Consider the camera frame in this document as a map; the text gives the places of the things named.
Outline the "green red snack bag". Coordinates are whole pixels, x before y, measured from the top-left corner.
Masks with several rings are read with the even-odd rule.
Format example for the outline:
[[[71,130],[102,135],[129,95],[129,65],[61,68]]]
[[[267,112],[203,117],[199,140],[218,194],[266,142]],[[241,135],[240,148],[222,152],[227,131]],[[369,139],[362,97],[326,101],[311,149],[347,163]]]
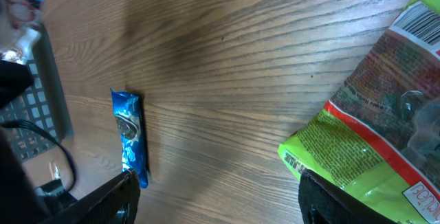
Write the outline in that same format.
[[[278,154],[394,222],[438,223],[439,0],[410,0]]]

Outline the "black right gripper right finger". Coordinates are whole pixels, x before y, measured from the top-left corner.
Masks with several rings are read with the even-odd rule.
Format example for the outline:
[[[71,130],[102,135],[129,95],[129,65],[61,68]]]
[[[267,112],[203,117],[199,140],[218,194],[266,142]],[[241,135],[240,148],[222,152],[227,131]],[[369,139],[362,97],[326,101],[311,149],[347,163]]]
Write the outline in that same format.
[[[310,169],[300,176],[298,202],[304,224],[394,224]]]

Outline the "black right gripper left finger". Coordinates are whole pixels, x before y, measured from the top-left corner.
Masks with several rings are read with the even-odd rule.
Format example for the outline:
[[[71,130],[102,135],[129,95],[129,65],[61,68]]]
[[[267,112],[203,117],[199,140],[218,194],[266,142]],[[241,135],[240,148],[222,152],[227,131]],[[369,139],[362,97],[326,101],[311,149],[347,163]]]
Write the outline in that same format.
[[[140,182],[136,171],[128,169],[78,200],[57,179],[39,188],[39,198],[50,211],[43,223],[129,224],[136,218]]]

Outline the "blue Oreo cookie pack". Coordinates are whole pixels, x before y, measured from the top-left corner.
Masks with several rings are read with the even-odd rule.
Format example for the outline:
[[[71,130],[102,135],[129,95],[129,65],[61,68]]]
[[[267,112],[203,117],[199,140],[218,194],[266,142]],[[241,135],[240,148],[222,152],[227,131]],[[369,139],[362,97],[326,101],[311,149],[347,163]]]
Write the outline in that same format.
[[[122,144],[122,171],[136,171],[141,188],[149,186],[141,99],[126,91],[111,90],[113,115]]]

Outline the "beige tissue pack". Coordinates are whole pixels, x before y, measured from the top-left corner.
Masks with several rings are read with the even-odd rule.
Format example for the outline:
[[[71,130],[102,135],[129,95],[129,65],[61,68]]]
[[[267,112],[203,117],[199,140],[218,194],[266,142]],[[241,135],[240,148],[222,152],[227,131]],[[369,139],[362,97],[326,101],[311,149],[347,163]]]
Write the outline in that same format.
[[[44,0],[1,0],[1,60],[25,65],[41,37]]]

